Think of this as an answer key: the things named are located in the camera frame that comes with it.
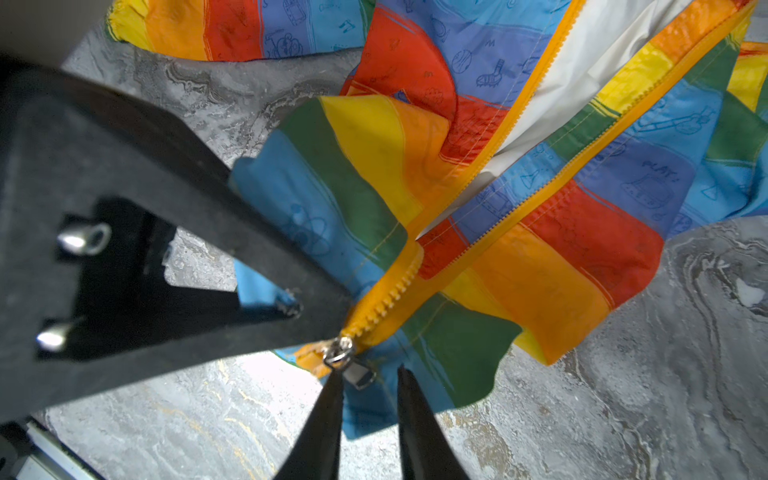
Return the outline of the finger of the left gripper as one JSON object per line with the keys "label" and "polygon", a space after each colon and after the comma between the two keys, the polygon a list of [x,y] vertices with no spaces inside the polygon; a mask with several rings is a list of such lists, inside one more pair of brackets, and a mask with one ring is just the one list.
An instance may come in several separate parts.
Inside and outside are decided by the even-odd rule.
{"label": "finger of the left gripper", "polygon": [[[1,419],[209,361],[321,340],[349,290],[231,191],[176,116],[62,71],[1,60]],[[279,298],[178,287],[184,229]]]}

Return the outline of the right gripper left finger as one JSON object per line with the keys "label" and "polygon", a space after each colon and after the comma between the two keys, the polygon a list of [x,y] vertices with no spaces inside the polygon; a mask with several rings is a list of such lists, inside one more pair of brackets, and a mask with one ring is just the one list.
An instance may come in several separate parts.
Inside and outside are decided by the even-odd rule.
{"label": "right gripper left finger", "polygon": [[343,398],[342,376],[331,373],[274,480],[338,478]]}

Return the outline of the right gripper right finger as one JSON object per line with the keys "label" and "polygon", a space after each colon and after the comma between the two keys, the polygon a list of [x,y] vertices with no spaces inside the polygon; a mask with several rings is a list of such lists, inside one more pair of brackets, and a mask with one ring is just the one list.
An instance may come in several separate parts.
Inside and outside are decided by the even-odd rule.
{"label": "right gripper right finger", "polygon": [[415,375],[397,371],[397,413],[404,479],[463,479],[469,476],[449,446]]}

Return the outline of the rainbow striped jacket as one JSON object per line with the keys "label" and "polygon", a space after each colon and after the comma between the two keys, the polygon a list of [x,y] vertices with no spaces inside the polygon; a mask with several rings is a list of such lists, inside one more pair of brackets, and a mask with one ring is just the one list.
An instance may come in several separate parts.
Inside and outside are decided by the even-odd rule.
{"label": "rainbow striped jacket", "polygon": [[550,365],[655,276],[664,244],[767,212],[767,46],[754,1],[117,1],[111,37],[244,62],[353,48],[230,184],[355,298],[282,351],[347,379],[342,428],[436,412]]}

